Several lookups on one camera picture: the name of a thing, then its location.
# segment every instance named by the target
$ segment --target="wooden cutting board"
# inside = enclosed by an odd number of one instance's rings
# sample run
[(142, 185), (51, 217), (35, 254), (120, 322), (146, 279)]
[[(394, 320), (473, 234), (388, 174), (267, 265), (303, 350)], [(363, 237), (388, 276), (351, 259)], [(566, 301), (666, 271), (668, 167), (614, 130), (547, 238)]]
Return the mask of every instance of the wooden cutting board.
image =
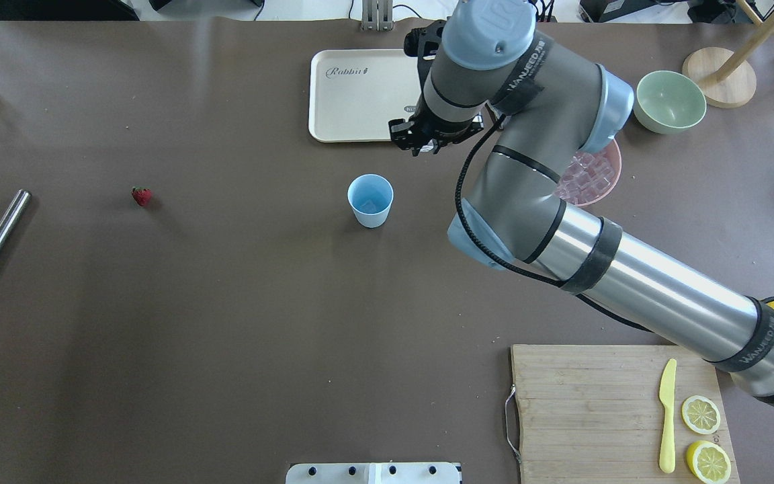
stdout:
[[(664, 410), (658, 383), (669, 358), (675, 384), (676, 469), (658, 469)], [(700, 484), (685, 463), (696, 440), (721, 445), (739, 484), (716, 369), (678, 346), (515, 344), (513, 380), (519, 408), (521, 480), (525, 484)], [(692, 395), (712, 399), (722, 413), (713, 435), (700, 435), (680, 416)]]

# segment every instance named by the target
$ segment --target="blue cup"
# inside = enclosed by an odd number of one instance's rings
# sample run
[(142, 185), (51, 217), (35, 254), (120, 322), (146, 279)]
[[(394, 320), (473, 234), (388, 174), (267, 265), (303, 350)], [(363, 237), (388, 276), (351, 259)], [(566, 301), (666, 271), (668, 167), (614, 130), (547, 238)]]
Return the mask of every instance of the blue cup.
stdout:
[(348, 186), (348, 203), (357, 221), (369, 229), (375, 229), (387, 220), (393, 205), (393, 187), (381, 175), (360, 175)]

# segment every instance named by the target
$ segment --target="strawberry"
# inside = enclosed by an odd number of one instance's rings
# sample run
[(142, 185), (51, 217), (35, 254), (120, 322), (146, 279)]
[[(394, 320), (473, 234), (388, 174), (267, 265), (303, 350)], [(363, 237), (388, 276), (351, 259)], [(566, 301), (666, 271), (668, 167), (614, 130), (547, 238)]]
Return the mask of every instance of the strawberry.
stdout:
[(133, 200), (135, 200), (139, 206), (147, 205), (148, 200), (151, 199), (151, 189), (147, 189), (146, 187), (133, 187), (130, 194), (133, 195)]

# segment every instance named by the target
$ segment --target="blue joint cover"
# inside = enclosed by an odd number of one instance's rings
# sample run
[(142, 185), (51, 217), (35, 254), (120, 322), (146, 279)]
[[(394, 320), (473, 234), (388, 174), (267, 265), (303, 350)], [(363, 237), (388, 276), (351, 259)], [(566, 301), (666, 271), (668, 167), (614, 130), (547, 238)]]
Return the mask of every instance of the blue joint cover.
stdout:
[(473, 71), (509, 65), (531, 46), (535, 7), (525, 0), (460, 1), (443, 27), (442, 49)]
[[(462, 199), (462, 208), (464, 209), (464, 218), (467, 218), (470, 230), (473, 230), (477, 239), (480, 239), (483, 245), (485, 245), (489, 251), (494, 252), (497, 257), (502, 258), (505, 261), (513, 261), (515, 256), (513, 252), (507, 249), (507, 246), (503, 243), (500, 237), (492, 230), (492, 227), (488, 226), (485, 220), (479, 215), (473, 205), (467, 200)], [(468, 237), (468, 234), (464, 232), (462, 227), (462, 221), (458, 220), (458, 214), (452, 218), (452, 223), (449, 224), (449, 229), (446, 231), (446, 235), (449, 238), (449, 242), (455, 245), (460, 251), (471, 258), (485, 264), (492, 269), (506, 270), (503, 266), (496, 261), (491, 260), (485, 253), (483, 253), (479, 247), (474, 244), (473, 240)]]
[(585, 153), (598, 153), (611, 143), (614, 135), (626, 125), (635, 102), (632, 86), (606, 71), (602, 64), (596, 65), (602, 74), (602, 96), (599, 98), (599, 110), (593, 129), (590, 129), (590, 136), (584, 146), (578, 148)]

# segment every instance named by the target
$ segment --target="tabletop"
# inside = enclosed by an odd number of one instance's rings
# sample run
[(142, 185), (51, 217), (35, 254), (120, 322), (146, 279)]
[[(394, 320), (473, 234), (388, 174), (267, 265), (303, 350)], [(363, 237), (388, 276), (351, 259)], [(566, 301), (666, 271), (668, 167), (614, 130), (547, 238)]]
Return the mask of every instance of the tabletop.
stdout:
[[(461, 462), (518, 482), (511, 344), (664, 344), (486, 269), (445, 230), (470, 145), (411, 157), (307, 132), (310, 59), (399, 48), (359, 22), (0, 22), (0, 482), (282, 482), (296, 462)], [(635, 86), (749, 26), (541, 25)], [(743, 294), (774, 295), (774, 38), (755, 98), (617, 136), (590, 207)], [(480, 166), (471, 169), (471, 177)], [(357, 175), (396, 199), (379, 229)], [(150, 186), (145, 208), (130, 196)], [(774, 408), (720, 374), (740, 476), (774, 482)]]

